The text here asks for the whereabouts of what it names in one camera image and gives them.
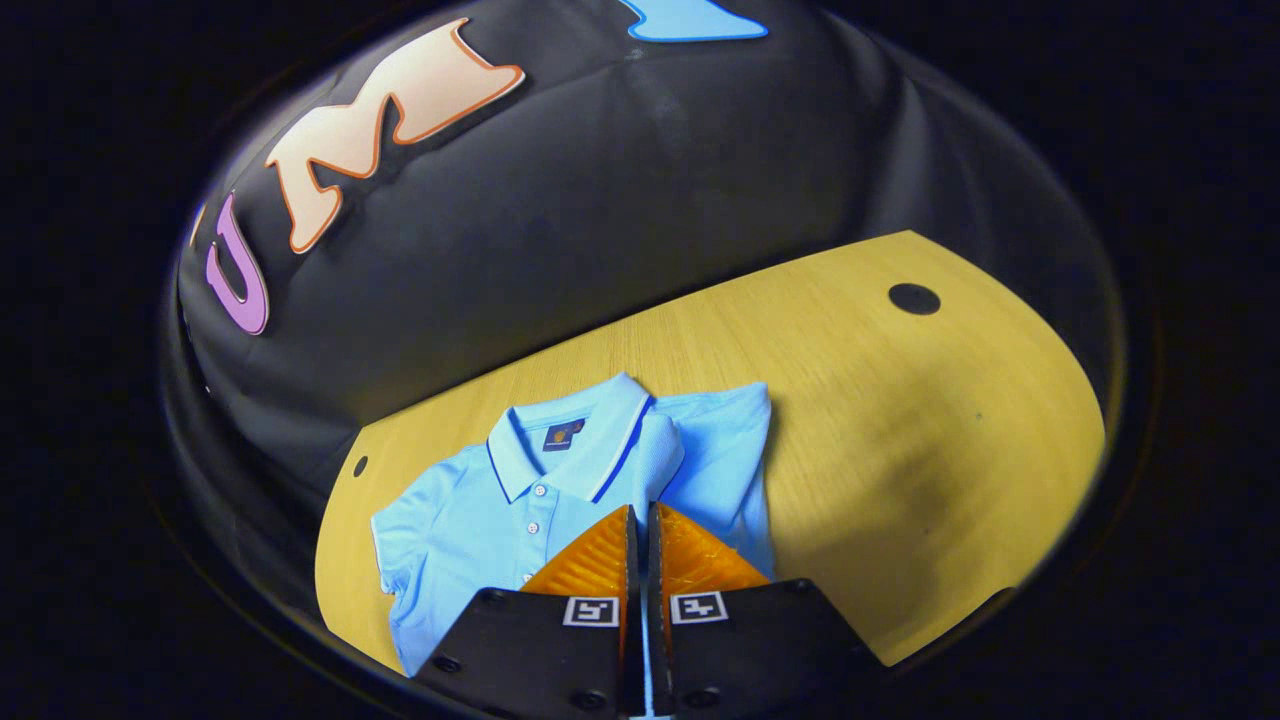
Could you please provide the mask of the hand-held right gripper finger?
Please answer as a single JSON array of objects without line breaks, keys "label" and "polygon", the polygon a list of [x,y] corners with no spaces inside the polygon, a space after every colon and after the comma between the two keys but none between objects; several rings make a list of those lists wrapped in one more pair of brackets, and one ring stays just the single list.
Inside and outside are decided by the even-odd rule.
[{"label": "hand-held right gripper finger", "polygon": [[622,719],[643,710],[637,519],[621,506],[516,591],[477,591],[415,682],[499,719]]},{"label": "hand-held right gripper finger", "polygon": [[819,585],[769,582],[692,519],[648,515],[654,712],[673,719],[850,719],[887,667]]}]

